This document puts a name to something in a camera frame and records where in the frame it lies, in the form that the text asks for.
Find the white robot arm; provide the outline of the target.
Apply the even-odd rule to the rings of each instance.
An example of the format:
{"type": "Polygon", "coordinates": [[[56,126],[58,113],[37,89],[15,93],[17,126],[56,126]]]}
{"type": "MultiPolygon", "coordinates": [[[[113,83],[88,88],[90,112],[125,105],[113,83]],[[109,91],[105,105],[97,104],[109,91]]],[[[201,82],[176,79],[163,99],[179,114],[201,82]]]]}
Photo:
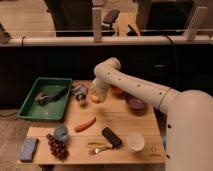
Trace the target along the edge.
{"type": "Polygon", "coordinates": [[[167,116],[165,171],[213,171],[213,96],[126,75],[111,57],[94,68],[92,93],[101,101],[114,85],[167,116]]]}

